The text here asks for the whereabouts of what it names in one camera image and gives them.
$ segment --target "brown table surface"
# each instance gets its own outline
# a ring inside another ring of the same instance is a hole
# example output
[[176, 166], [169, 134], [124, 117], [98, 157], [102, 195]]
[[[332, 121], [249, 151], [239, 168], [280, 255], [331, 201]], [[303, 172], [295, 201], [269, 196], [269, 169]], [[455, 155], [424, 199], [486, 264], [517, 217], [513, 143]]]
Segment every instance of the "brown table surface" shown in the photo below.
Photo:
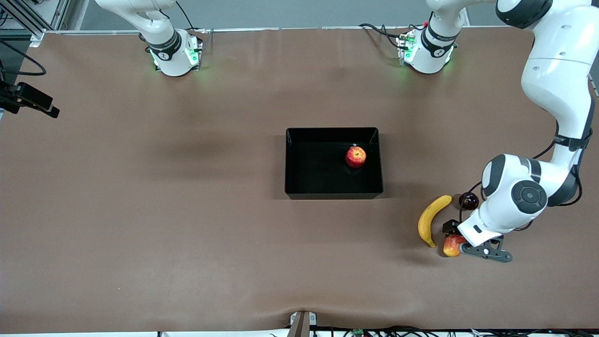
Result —
[[[29, 54], [57, 120], [0, 132], [0, 332], [251, 330], [300, 309], [321, 326], [597, 327], [599, 151], [586, 197], [506, 236], [512, 263], [444, 258], [428, 203], [501, 153], [533, 156], [555, 122], [519, 82], [532, 36], [466, 29], [425, 76], [360, 30], [214, 34], [169, 78], [137, 36], [48, 34]], [[25, 69], [34, 70], [32, 65]], [[285, 129], [378, 127], [385, 193], [292, 201]], [[435, 219], [457, 217], [455, 206]]]

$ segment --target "banana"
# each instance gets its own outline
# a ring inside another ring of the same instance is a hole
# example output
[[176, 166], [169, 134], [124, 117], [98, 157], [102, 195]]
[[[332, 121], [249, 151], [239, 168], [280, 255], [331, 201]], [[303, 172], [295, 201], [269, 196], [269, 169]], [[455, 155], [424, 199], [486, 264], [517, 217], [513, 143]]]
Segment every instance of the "banana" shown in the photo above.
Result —
[[424, 242], [426, 242], [431, 248], [435, 248], [435, 242], [432, 240], [431, 226], [432, 219], [447, 205], [451, 204], [453, 197], [451, 195], [442, 195], [433, 201], [428, 207], [422, 212], [420, 220], [418, 220], [418, 234]]

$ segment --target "black tray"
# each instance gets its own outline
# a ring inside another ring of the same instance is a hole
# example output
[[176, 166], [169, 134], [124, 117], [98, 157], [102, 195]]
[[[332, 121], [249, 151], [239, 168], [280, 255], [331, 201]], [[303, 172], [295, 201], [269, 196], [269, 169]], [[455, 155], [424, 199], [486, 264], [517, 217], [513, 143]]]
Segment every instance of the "black tray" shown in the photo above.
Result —
[[[358, 145], [366, 162], [351, 168], [347, 150]], [[289, 128], [285, 193], [291, 199], [372, 199], [383, 192], [377, 128]]]

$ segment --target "black cable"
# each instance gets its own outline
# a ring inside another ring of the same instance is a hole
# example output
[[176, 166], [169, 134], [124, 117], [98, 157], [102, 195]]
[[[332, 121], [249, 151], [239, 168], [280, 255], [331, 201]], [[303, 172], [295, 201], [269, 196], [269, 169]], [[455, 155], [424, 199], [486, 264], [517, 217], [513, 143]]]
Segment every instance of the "black cable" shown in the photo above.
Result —
[[[547, 153], [547, 152], [549, 152], [549, 151], [550, 151], [550, 150], [551, 150], [551, 149], [552, 149], [554, 146], [555, 146], [555, 142], [551, 142], [551, 144], [550, 144], [550, 145], [549, 145], [549, 146], [548, 146], [548, 147], [547, 147], [545, 150], [541, 151], [541, 152], [540, 152], [538, 155], [534, 156], [534, 157], [533, 157], [533, 159], [537, 159], [537, 158], [541, 157], [542, 155], [546, 154], [546, 153]], [[580, 193], [579, 193], [579, 197], [578, 197], [578, 198], [576, 198], [577, 200], [575, 200], [575, 201], [573, 201], [573, 202], [571, 202], [571, 203], [568, 203], [568, 204], [561, 204], [561, 205], [559, 205], [559, 206], [570, 206], [570, 205], [573, 205], [573, 204], [577, 203], [577, 202], [578, 202], [578, 200], [580, 200], [580, 198], [582, 197], [582, 184], [580, 184], [580, 178], [579, 178], [579, 177], [577, 177], [577, 176], [578, 176], [578, 174], [576, 174], [576, 173], [575, 173], [575, 174], [574, 174], [574, 177], [576, 178], [576, 183], [578, 184], [578, 188], [579, 188], [579, 191], [580, 191]], [[475, 186], [473, 186], [473, 187], [472, 187], [472, 188], [471, 188], [471, 189], [470, 189], [470, 190], [469, 190], [467, 193], [472, 193], [472, 191], [474, 191], [474, 189], [475, 189], [477, 186], [479, 186], [479, 185], [480, 185], [480, 197], [482, 198], [482, 200], [483, 200], [483, 201], [485, 201], [485, 200], [486, 200], [486, 198], [485, 198], [485, 195], [484, 195], [484, 192], [483, 192], [482, 181], [480, 181], [480, 182], [476, 183], [476, 185], [475, 185]], [[460, 221], [460, 222], [462, 222], [462, 212], [464, 211], [464, 200], [466, 200], [466, 198], [465, 198], [465, 197], [462, 199], [462, 202], [461, 202], [461, 203], [460, 203], [460, 205], [459, 205], [459, 221]], [[530, 227], [530, 225], [531, 225], [531, 224], [532, 224], [532, 221], [531, 221], [531, 222], [530, 222], [530, 223], [529, 223], [529, 224], [528, 224], [526, 227], [524, 227], [524, 229], [522, 229], [522, 230], [526, 230], [526, 229], [528, 229], [528, 227]]]
[[578, 201], [580, 201], [580, 199], [582, 198], [582, 182], [580, 181], [580, 167], [577, 167], [577, 169], [573, 170], [572, 175], [576, 179], [576, 185], [578, 186], [578, 196], [576, 197], [576, 199], [574, 199], [574, 201], [565, 204], [559, 204], [558, 207], [572, 206]]
[[166, 14], [164, 14], [164, 12], [163, 12], [162, 10], [158, 10], [158, 11], [160, 12], [160, 14], [162, 14], [162, 15], [166, 16], [166, 17], [167, 17], [167, 19], [169, 19], [169, 20], [171, 19], [171, 17], [170, 17], [170, 16], [168, 16], [168, 15], [166, 15]]
[[46, 69], [36, 60], [32, 59], [29, 55], [21, 52], [19, 49], [16, 49], [15, 47], [11, 46], [10, 44], [8, 44], [6, 41], [4, 41], [2, 38], [0, 38], [0, 43], [2, 43], [3, 45], [7, 46], [8, 48], [12, 49], [14, 52], [18, 53], [19, 55], [21, 55], [22, 57], [30, 60], [31, 62], [33, 62], [36, 66], [38, 66], [40, 68], [40, 72], [39, 73], [30, 73], [28, 71], [11, 71], [11, 70], [4, 70], [4, 68], [1, 70], [4, 74], [13, 74], [13, 75], [24, 75], [24, 76], [42, 76], [42, 75], [46, 75], [47, 71]]
[[420, 335], [419, 333], [425, 334], [426, 337], [430, 337], [430, 336], [439, 337], [436, 333], [433, 333], [428, 330], [423, 330], [423, 329], [420, 329], [420, 328], [414, 327], [414, 326], [393, 326], [393, 327], [390, 327], [389, 329], [386, 329], [385, 332], [387, 332], [387, 330], [390, 330], [394, 336], [398, 336], [399, 335], [398, 332], [406, 332], [403, 335], [399, 335], [400, 337], [406, 337], [409, 335], [415, 335], [417, 337], [422, 337], [422, 335]]
[[466, 192], [466, 194], [464, 194], [464, 198], [462, 198], [462, 202], [459, 203], [459, 223], [462, 223], [462, 212], [464, 211], [464, 202], [466, 201], [466, 196], [468, 196], [470, 193], [472, 193], [472, 191], [474, 191], [474, 189], [479, 186], [482, 185], [482, 181], [479, 181], [478, 183], [476, 183], [476, 185], [472, 186], [472, 188]]
[[532, 225], [532, 224], [533, 224], [533, 221], [534, 221], [534, 220], [531, 220], [531, 222], [529, 222], [529, 223], [528, 223], [528, 225], [526, 225], [526, 226], [524, 226], [524, 227], [516, 228], [516, 229], [514, 229], [514, 231], [523, 231], [523, 230], [527, 230], [527, 229], [530, 227], [530, 225]]
[[4, 76], [4, 73], [2, 72], [2, 69], [4, 69], [4, 64], [2, 63], [2, 60], [0, 59], [0, 80], [2, 80], [3, 82], [6, 80], [6, 76]]
[[187, 13], [185, 13], [185, 10], [183, 9], [183, 7], [181, 7], [181, 4], [179, 4], [179, 1], [175, 1], [175, 3], [177, 4], [177, 6], [179, 6], [179, 9], [181, 10], [181, 12], [183, 12], [185, 19], [187, 20], [187, 23], [189, 24], [188, 29], [198, 29], [191, 24], [191, 20], [189, 20], [189, 16], [187, 16]]
[[423, 30], [425, 30], [425, 29], [426, 29], [426, 26], [423, 26], [422, 28], [418, 28], [418, 27], [416, 27], [415, 25], [409, 24], [409, 25], [408, 25], [408, 28], [413, 28], [413, 29], [415, 29], [415, 30], [417, 30], [417, 31], [423, 31]]
[[383, 28], [383, 31], [385, 32], [385, 36], [387, 36], [387, 40], [389, 40], [389, 43], [391, 43], [395, 48], [397, 48], [397, 49], [403, 49], [403, 50], [408, 50], [407, 47], [399, 46], [398, 44], [396, 44], [395, 42], [393, 42], [393, 40], [391, 39], [391, 36], [389, 35], [389, 32], [387, 31], [387, 28], [385, 27], [385, 25], [382, 25], [381, 28]]
[[554, 146], [555, 146], [555, 142], [551, 142], [551, 145], [549, 145], [549, 147], [547, 147], [545, 150], [541, 151], [541, 153], [539, 153], [538, 155], [534, 156], [533, 159], [538, 159], [542, 155], [544, 155], [547, 152], [549, 152], [549, 150], [551, 150]]
[[4, 26], [4, 24], [8, 20], [8, 13], [3, 11], [2, 14], [0, 14], [0, 20], [2, 20], [0, 26]]
[[208, 39], [206, 40], [205, 43], [202, 41], [202, 39], [198, 38], [200, 41], [202, 41], [202, 48], [200, 50], [205, 51], [206, 48], [208, 48], [208, 46], [210, 45], [210, 42], [212, 41], [212, 34], [214, 34], [214, 28], [212, 28], [210, 30], [210, 32], [208, 33]]
[[395, 37], [398, 38], [400, 37], [399, 35], [395, 35], [395, 34], [389, 34], [389, 33], [385, 33], [384, 31], [382, 31], [381, 29], [375, 27], [374, 25], [371, 25], [370, 23], [363, 23], [361, 25], [358, 25], [359, 27], [369, 27], [372, 28], [374, 31], [376, 31], [377, 33], [381, 34], [381, 35], [388, 35], [390, 37]]
[[554, 334], [554, 333], [560, 333], [560, 334], [565, 334], [568, 335], [569, 337], [578, 337], [578, 335], [576, 333], [573, 333], [571, 331], [568, 330], [562, 330], [562, 329], [537, 329], [537, 330], [532, 330], [530, 332], [520, 332], [520, 331], [514, 331], [514, 330], [506, 330], [506, 331], [499, 331], [499, 330], [479, 330], [479, 332], [484, 332], [485, 334], [481, 334], [480, 337], [530, 337], [530, 335], [532, 335], [533, 333], [550, 333], [550, 334]]

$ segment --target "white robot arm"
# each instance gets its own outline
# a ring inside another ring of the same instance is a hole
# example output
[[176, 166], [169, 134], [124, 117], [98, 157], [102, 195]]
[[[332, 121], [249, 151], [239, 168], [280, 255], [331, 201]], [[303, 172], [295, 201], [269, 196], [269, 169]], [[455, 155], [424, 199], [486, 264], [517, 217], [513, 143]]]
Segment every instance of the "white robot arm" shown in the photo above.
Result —
[[[415, 70], [434, 73], [449, 60], [462, 28], [461, 10], [484, 0], [427, 0], [433, 9], [428, 27], [404, 53]], [[506, 24], [530, 29], [535, 43], [522, 75], [527, 97], [558, 123], [549, 162], [502, 154], [484, 169], [488, 199], [458, 230], [473, 246], [500, 237], [559, 206], [576, 193], [583, 152], [591, 137], [594, 99], [588, 88], [599, 50], [599, 8], [591, 0], [497, 0], [497, 16]]]
[[182, 76], [199, 66], [198, 38], [183, 29], [174, 29], [162, 13], [176, 0], [96, 0], [105, 10], [134, 25], [150, 47], [156, 66], [168, 76]]
[[465, 7], [496, 0], [426, 0], [432, 9], [428, 25], [408, 33], [410, 41], [400, 42], [407, 47], [401, 53], [403, 61], [424, 74], [440, 71], [449, 62], [453, 44], [466, 24]]

